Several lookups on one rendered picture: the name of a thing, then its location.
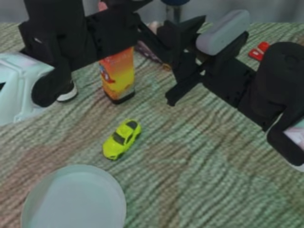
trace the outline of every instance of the round plate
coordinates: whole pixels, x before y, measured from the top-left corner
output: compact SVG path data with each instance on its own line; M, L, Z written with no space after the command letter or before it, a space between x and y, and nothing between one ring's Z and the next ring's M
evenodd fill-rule
M118 182L87 165L62 168L28 195L22 228L123 228L126 201Z

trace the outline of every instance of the white robot shell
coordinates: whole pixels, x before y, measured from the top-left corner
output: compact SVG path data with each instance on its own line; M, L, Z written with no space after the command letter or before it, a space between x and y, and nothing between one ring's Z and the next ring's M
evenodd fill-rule
M31 92L50 65L22 53L0 53L0 126L33 117L45 108L33 103Z

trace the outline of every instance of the red toy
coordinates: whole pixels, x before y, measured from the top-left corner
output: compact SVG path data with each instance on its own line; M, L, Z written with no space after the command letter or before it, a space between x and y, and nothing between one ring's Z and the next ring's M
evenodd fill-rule
M249 52L249 57L257 60L257 61L262 61L264 53L267 51L267 49L270 47L270 44L267 42L261 42L257 48L252 49Z

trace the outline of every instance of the toy car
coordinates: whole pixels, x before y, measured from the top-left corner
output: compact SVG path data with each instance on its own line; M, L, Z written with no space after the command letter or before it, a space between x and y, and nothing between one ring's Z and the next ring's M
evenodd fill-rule
M104 156L110 160L119 159L140 136L141 131L137 121L124 121L103 144Z

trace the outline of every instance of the gray background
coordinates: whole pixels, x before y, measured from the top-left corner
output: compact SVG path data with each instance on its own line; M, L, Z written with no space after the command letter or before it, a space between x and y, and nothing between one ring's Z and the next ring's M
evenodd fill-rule
M86 14L97 11L98 0L83 0ZM247 9L253 22L303 22L304 0L190 0L183 7L182 19L207 15L215 21L233 9ZM165 5L154 0L140 10L144 22L165 19ZM23 0L0 0L0 21L21 22L27 19Z

